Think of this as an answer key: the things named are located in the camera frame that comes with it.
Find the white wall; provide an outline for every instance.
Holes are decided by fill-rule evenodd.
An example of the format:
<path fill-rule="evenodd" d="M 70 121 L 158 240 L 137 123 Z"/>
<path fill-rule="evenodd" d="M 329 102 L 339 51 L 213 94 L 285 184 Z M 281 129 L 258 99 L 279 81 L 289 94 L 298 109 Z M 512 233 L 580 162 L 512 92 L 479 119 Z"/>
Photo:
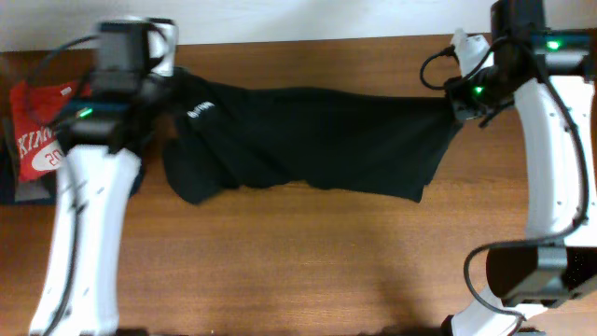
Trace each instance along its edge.
<path fill-rule="evenodd" d="M 597 0 L 544 0 L 553 28 L 597 27 Z M 0 0 L 0 51 L 51 49 L 125 14 L 171 18 L 181 44 L 488 32 L 494 0 Z"/>

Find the white backdrop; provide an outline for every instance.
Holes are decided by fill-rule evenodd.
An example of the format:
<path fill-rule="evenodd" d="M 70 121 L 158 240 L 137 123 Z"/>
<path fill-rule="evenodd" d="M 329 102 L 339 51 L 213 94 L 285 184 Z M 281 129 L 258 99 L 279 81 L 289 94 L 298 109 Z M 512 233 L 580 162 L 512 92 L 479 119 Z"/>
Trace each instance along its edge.
<path fill-rule="evenodd" d="M 544 0 L 553 28 L 597 27 L 597 0 Z M 0 51 L 51 49 L 95 22 L 164 17 L 181 44 L 289 41 L 490 30 L 494 0 L 0 0 Z"/>

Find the wooden table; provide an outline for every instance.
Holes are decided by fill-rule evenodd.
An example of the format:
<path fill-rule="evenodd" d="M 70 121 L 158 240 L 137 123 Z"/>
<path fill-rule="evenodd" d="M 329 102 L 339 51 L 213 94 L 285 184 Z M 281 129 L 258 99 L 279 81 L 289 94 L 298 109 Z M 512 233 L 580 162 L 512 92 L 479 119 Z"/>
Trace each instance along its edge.
<path fill-rule="evenodd" d="M 316 86 L 433 96 L 419 83 L 426 56 L 449 36 L 181 47 L 177 64 L 246 88 Z M 39 53 L 6 55 L 23 73 Z M 42 82 L 89 64 L 71 52 Z M 456 75 L 449 60 L 430 80 Z M 7 109 L 6 82 L 1 106 Z M 160 126 L 162 133 L 168 127 Z M 466 254 L 520 238 L 528 190 L 515 112 L 481 131 L 469 122 L 420 204 L 301 183 L 242 189 L 192 206 L 166 183 L 160 144 L 131 199 L 120 249 L 121 326 L 183 334 L 357 334 L 387 326 L 436 326 L 472 300 Z M 0 207 L 0 334 L 28 329 L 43 286 L 54 210 Z M 485 281 L 483 258 L 474 283 Z M 597 295 L 532 320 L 549 335 L 597 335 Z"/>

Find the wooden surface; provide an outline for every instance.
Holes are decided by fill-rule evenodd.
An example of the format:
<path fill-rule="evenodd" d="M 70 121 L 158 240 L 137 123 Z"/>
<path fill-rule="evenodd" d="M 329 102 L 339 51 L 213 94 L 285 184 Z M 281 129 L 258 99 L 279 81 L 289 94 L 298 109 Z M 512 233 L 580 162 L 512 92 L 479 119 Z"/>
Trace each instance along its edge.
<path fill-rule="evenodd" d="M 317 86 L 433 96 L 418 71 L 448 36 L 182 47 L 177 63 L 246 88 Z M 89 64 L 72 52 L 45 78 L 60 83 Z M 17 72 L 40 54 L 8 54 Z M 429 68 L 440 83 L 451 61 Z M 7 108 L 6 82 L 1 106 Z M 357 334 L 436 326 L 472 300 L 462 276 L 474 247 L 520 238 L 528 190 L 514 112 L 490 128 L 469 122 L 420 204 L 297 183 L 242 189 L 192 206 L 166 183 L 160 144 L 129 204 L 120 250 L 120 324 L 184 334 Z M 39 300 L 51 207 L 0 207 L 0 334 L 26 332 Z M 474 283 L 484 284 L 483 257 Z M 531 325 L 549 335 L 597 335 L 597 295 Z"/>

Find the green light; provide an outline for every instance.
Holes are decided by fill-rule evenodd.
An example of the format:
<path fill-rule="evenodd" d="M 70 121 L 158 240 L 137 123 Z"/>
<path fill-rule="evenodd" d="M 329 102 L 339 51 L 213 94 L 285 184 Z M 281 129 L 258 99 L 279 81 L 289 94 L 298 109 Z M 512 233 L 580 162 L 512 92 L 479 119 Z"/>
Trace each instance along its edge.
<path fill-rule="evenodd" d="M 79 118 L 86 118 L 86 117 L 88 117 L 88 116 L 89 116 L 91 113 L 93 113 L 93 108 L 89 108 L 89 107 L 87 107 L 87 108 L 84 108 L 84 109 L 82 109 L 82 110 L 80 110 L 80 111 L 78 112 L 78 117 L 79 117 Z"/>
<path fill-rule="evenodd" d="M 562 43 L 560 41 L 548 41 L 547 45 L 549 50 L 556 51 L 562 46 Z"/>

